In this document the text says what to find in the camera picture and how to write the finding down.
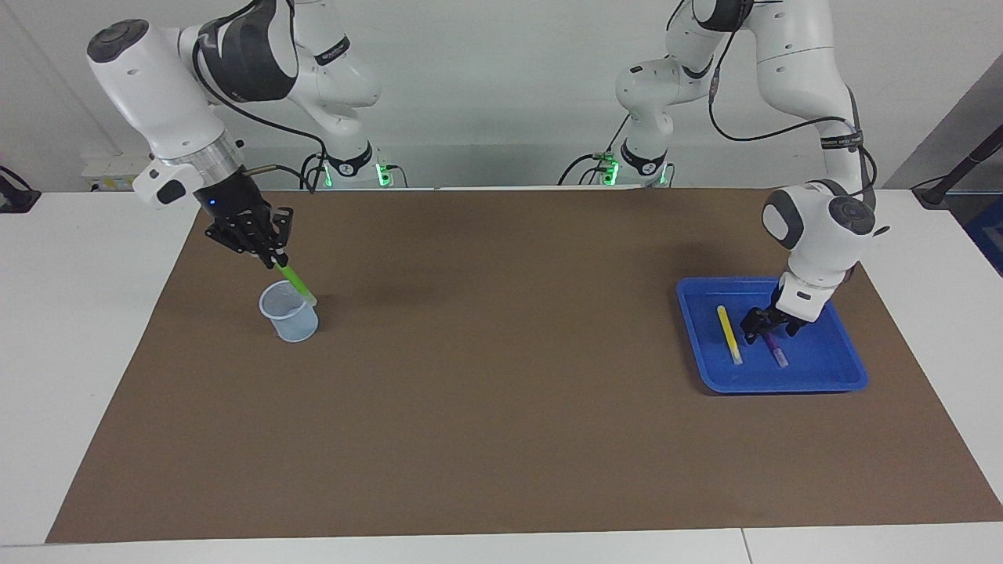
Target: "white table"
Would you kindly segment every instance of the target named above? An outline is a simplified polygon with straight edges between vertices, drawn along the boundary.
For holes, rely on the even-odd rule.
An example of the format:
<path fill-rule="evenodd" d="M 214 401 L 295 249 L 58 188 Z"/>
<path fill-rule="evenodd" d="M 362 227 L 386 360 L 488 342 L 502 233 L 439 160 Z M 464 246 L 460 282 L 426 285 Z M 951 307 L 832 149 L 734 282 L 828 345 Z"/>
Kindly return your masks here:
<path fill-rule="evenodd" d="M 196 213 L 47 194 L 0 216 L 0 562 L 1003 562 L 1001 523 L 38 546 Z M 883 192 L 879 215 L 868 274 L 1000 497 L 1003 279 L 947 212 Z"/>

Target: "blue tray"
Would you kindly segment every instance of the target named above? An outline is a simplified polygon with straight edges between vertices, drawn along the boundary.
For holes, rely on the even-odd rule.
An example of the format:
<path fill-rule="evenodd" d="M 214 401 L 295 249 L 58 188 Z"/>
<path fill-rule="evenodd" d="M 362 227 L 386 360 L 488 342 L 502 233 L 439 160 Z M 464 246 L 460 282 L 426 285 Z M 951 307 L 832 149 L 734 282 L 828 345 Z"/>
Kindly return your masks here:
<path fill-rule="evenodd" d="M 749 309 L 765 307 L 776 278 L 687 278 L 676 286 L 700 377 L 719 393 L 853 391 L 868 385 L 854 344 L 831 303 L 796 337 L 774 333 L 789 366 L 780 368 L 762 338 L 747 344 L 739 323 Z M 735 365 L 724 341 L 717 306 L 728 311 L 743 363 Z"/>

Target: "white wall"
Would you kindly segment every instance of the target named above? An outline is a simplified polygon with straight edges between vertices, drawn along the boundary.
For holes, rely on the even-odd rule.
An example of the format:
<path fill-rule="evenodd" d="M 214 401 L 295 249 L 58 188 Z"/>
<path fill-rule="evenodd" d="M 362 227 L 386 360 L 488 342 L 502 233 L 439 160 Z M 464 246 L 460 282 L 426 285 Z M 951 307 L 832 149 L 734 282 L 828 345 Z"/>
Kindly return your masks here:
<path fill-rule="evenodd" d="M 43 190 L 77 190 L 83 157 L 118 148 L 0 1 L 0 164 Z"/>
<path fill-rule="evenodd" d="M 77 130 L 89 112 L 113 142 L 105 142 L 104 149 L 145 152 L 141 137 L 89 73 L 83 52 L 89 37 L 125 17 L 183 26 L 229 13 L 243 2 L 0 0 L 0 8 L 4 3 L 82 101 L 71 117 L 60 118 L 66 131 L 8 117 L 10 105 L 26 114 L 47 103 L 37 81 L 5 86 L 0 101 L 2 133 L 13 139 L 0 146 L 3 158 L 29 177 L 45 179 L 43 188 L 58 189 L 71 171 L 52 173 L 6 155 L 6 147 L 57 147 L 62 153 L 72 144 L 95 147 Z M 553 183 L 570 158 L 605 148 L 623 115 L 613 95 L 616 74 L 664 54 L 665 20 L 675 0 L 341 0 L 338 5 L 353 48 L 384 77 L 383 98 L 365 111 L 373 139 L 393 149 L 412 184 L 491 185 Z M 831 5 L 841 70 L 857 93 L 868 148 L 888 179 L 1003 51 L 1003 2 L 832 0 Z M 0 24 L 5 34 L 7 27 Z M 5 48 L 0 60 L 4 76 L 8 66 L 19 64 L 6 53 Z M 716 106 L 720 121 L 736 133 L 792 121 L 758 98 L 753 64 L 751 37 L 740 36 L 725 64 Z M 8 91 L 14 93 L 8 97 Z M 309 126 L 291 104 L 258 105 L 255 110 L 263 115 Z M 771 186 L 823 173 L 811 130 L 737 146 L 712 131 L 705 102 L 678 106 L 673 115 L 677 135 L 670 158 L 680 167 L 677 184 Z M 281 157 L 276 160 L 298 164 L 283 156 L 288 152 L 271 150 L 308 150 L 298 138 L 235 115 L 225 119 L 249 142 L 255 159 Z"/>

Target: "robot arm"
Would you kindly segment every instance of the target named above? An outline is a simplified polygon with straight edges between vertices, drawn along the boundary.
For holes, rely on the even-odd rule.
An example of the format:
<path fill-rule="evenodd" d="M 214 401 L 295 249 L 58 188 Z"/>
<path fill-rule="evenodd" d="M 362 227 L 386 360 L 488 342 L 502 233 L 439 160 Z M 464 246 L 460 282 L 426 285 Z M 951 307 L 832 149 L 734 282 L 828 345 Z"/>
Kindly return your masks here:
<path fill-rule="evenodd" d="M 750 311 L 742 322 L 752 342 L 778 325 L 786 324 L 793 335 L 815 321 L 872 237 L 884 231 L 875 232 L 873 180 L 856 102 L 835 65 L 827 0 L 683 0 L 668 25 L 669 55 L 632 67 L 617 81 L 617 97 L 631 114 L 620 149 L 621 174 L 626 172 L 627 182 L 657 183 L 672 133 L 667 107 L 704 95 L 713 103 L 720 64 L 714 50 L 739 29 L 755 35 L 763 99 L 814 121 L 827 173 L 826 179 L 775 191 L 763 208 L 763 226 L 791 254 L 769 306 Z M 757 138 L 718 130 L 732 140 Z"/>
<path fill-rule="evenodd" d="M 230 100 L 288 98 L 320 125 L 325 166 L 337 186 L 380 180 L 379 150 L 356 109 L 375 104 L 382 85 L 352 49 L 330 0 L 255 0 L 236 14 L 184 30 L 179 56 L 191 57 L 197 42 L 208 76 Z"/>
<path fill-rule="evenodd" d="M 375 168 L 365 173 L 375 152 L 352 108 L 375 103 L 379 83 L 348 52 L 328 2 L 299 3 L 297 12 L 293 0 L 254 0 L 184 30 L 125 20 L 97 33 L 87 48 L 94 75 L 154 158 L 133 183 L 139 198 L 161 208 L 193 195 L 214 219 L 207 236 L 268 268 L 288 263 L 293 211 L 264 200 L 192 72 L 204 65 L 234 102 L 290 97 L 322 125 L 338 177 L 376 178 Z"/>
<path fill-rule="evenodd" d="M 342 186 L 382 185 L 379 149 L 356 111 L 379 100 L 379 77 L 352 49 L 330 0 L 297 0 L 294 31 L 300 78 L 289 99 L 321 125 L 332 178 Z"/>

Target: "brown mat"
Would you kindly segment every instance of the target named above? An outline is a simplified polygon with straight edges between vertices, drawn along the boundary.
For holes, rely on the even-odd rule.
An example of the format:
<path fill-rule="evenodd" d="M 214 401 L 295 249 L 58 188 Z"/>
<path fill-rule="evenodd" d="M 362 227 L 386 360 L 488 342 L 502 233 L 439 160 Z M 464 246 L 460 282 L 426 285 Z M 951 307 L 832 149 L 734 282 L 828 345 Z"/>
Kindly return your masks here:
<path fill-rule="evenodd" d="M 200 219 L 48 542 L 1003 520 L 863 272 L 866 390 L 700 383 L 675 284 L 776 275 L 763 198 L 273 194 L 321 299 L 295 345 Z"/>

